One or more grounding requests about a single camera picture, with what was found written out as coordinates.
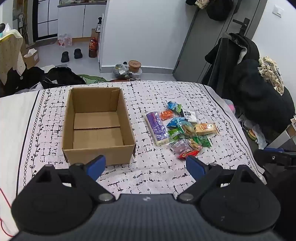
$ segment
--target shoe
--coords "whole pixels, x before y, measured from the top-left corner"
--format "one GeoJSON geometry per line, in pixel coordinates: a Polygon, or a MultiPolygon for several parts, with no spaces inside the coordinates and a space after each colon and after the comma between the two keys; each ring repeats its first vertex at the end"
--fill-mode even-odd
{"type": "Polygon", "coordinates": [[[65,62],[69,62],[69,52],[68,51],[65,51],[62,53],[62,59],[61,59],[61,62],[62,63],[65,63],[65,62]]]}
{"type": "Polygon", "coordinates": [[[82,58],[81,49],[74,50],[74,58],[82,58]]]}

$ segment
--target patterned tablecloth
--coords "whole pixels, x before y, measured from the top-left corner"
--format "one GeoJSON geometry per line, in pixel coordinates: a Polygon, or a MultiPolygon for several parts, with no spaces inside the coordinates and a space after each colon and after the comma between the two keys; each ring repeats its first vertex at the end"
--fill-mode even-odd
{"type": "MultiPolygon", "coordinates": [[[[116,197],[119,193],[177,195],[194,183],[185,162],[176,159],[167,148],[153,143],[141,114],[148,110],[165,110],[168,101],[176,101],[186,109],[198,110],[199,120],[217,125],[220,134],[209,135],[212,148],[202,150],[198,156],[201,161],[206,164],[214,162],[225,169],[235,169],[240,164],[246,164],[261,176],[263,170],[256,165],[239,123],[226,103],[211,88],[195,83],[158,81],[88,86],[122,88],[136,138],[136,157],[131,159],[130,164],[109,166],[97,180],[116,197]]],[[[46,89],[37,93],[24,137],[16,194],[43,165],[50,163],[56,168],[68,167],[61,141],[70,88],[46,89]]]]}

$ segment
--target bed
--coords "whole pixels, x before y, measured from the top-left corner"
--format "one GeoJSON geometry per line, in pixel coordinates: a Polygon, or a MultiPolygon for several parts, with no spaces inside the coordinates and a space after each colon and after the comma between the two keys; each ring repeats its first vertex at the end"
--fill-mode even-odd
{"type": "MultiPolygon", "coordinates": [[[[195,181],[185,162],[166,147],[154,145],[141,112],[164,110],[168,101],[198,110],[198,119],[214,122],[220,134],[209,135],[211,148],[198,155],[204,163],[225,169],[248,165],[262,178],[246,137],[228,105],[210,88],[196,83],[171,81],[113,82],[87,87],[120,87],[136,139],[136,156],[129,164],[109,166],[97,180],[117,198],[120,193],[173,193],[175,196],[195,181]]],[[[0,98],[0,187],[11,204],[16,195],[45,164],[67,168],[62,150],[66,100],[71,87],[52,88],[0,98]]],[[[7,233],[17,227],[10,208],[0,194],[0,218],[7,233]]],[[[0,240],[9,236],[0,230],[0,240]]]]}

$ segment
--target black stripe on tablecloth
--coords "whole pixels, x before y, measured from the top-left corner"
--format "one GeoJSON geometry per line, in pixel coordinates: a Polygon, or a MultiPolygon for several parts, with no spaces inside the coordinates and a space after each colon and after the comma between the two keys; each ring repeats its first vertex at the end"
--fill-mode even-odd
{"type": "Polygon", "coordinates": [[[29,120],[28,120],[28,125],[27,125],[27,129],[26,129],[26,134],[25,134],[25,137],[24,137],[24,141],[22,143],[22,151],[20,153],[20,163],[19,163],[19,168],[18,168],[18,171],[17,171],[17,188],[16,188],[16,193],[15,193],[15,196],[17,196],[17,193],[18,193],[18,182],[19,182],[19,177],[20,177],[20,164],[22,162],[22,153],[24,151],[24,146],[25,146],[25,141],[26,141],[26,137],[27,137],[27,133],[28,133],[28,129],[29,129],[29,124],[30,124],[30,121],[31,121],[31,117],[32,117],[32,113],[33,113],[33,110],[34,110],[34,107],[35,107],[35,104],[36,104],[36,101],[37,101],[37,97],[39,95],[39,92],[40,90],[38,91],[37,95],[36,95],[36,98],[35,98],[35,101],[34,101],[34,104],[32,106],[32,110],[31,110],[31,114],[30,114],[30,117],[29,117],[29,120]]]}
{"type": "MultiPolygon", "coordinates": [[[[207,88],[203,85],[203,87],[205,88],[205,90],[207,91],[207,93],[211,96],[211,94],[209,93],[209,91],[207,90],[207,88]]],[[[244,139],[242,138],[242,136],[240,135],[240,133],[239,133],[239,131],[237,130],[237,127],[235,126],[235,124],[234,124],[234,122],[232,121],[232,119],[230,118],[230,116],[225,112],[225,110],[222,108],[222,106],[215,100],[215,98],[213,97],[213,96],[211,96],[212,97],[212,99],[215,101],[215,103],[223,110],[223,112],[224,112],[224,114],[225,115],[227,115],[228,116],[228,118],[231,120],[231,122],[233,123],[233,125],[234,125],[234,128],[236,129],[236,131],[237,131],[237,133],[239,134],[239,136],[240,136],[240,138],[241,138],[241,140],[242,140],[242,142],[245,144],[245,146],[248,148],[248,145],[244,142],[244,139]]],[[[257,165],[256,165],[256,163],[255,163],[255,167],[256,167],[256,169],[257,169],[257,171],[261,174],[261,175],[263,175],[259,170],[258,170],[258,168],[257,168],[257,165]]]]}

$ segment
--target beige cloth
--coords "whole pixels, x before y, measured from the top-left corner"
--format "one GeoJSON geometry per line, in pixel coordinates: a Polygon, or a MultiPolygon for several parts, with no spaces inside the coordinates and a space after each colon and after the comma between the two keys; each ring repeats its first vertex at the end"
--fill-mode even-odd
{"type": "Polygon", "coordinates": [[[209,4],[209,2],[210,0],[197,0],[195,5],[200,9],[204,9],[209,4]]]}
{"type": "Polygon", "coordinates": [[[25,71],[26,66],[20,53],[22,42],[22,36],[15,29],[9,30],[4,37],[0,38],[0,79],[4,85],[11,68],[19,75],[25,71]]]}
{"type": "Polygon", "coordinates": [[[284,82],[276,62],[268,56],[259,59],[258,71],[266,82],[272,84],[273,88],[282,95],[284,93],[284,82]]]}

